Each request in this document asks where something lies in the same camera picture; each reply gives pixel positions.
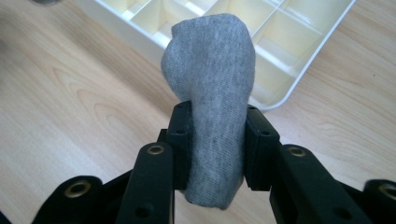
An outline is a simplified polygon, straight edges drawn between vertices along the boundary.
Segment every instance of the rolled sock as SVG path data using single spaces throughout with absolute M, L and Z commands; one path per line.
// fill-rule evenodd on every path
M 255 51 L 238 18 L 219 14 L 183 21 L 162 59 L 180 101 L 191 101 L 190 203 L 226 209 L 243 182 L 248 97 Z

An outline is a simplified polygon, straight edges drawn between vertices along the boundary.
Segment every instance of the sock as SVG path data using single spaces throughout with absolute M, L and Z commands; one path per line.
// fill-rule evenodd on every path
M 248 29 L 230 14 L 183 21 L 162 59 L 180 101 L 191 101 L 190 203 L 226 209 L 243 182 L 245 121 L 254 81 Z

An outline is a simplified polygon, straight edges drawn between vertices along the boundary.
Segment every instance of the light wood tabletop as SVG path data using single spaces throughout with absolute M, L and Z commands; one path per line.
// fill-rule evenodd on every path
M 30 223 L 65 180 L 132 169 L 178 103 L 163 75 L 75 1 L 0 1 L 0 210 Z M 396 2 L 358 0 L 289 100 L 265 113 L 282 143 L 338 180 L 396 180 Z M 276 223 L 246 184 L 226 211 L 176 200 L 176 223 Z

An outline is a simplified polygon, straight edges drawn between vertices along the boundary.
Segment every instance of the white organizer box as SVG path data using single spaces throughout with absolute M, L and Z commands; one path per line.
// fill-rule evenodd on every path
M 231 13 L 247 26 L 256 50 L 250 103 L 282 105 L 355 0 L 78 0 L 111 33 L 160 67 L 171 27 Z

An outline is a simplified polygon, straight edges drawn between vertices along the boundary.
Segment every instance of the wooden table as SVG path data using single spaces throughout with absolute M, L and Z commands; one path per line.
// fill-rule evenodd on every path
M 29 223 L 66 179 L 105 183 L 166 128 L 176 96 L 161 71 L 74 3 L 0 1 L 0 210 Z M 396 180 L 396 2 L 358 0 L 289 100 L 265 116 L 361 189 Z M 177 223 L 275 223 L 244 185 L 226 211 L 186 203 Z

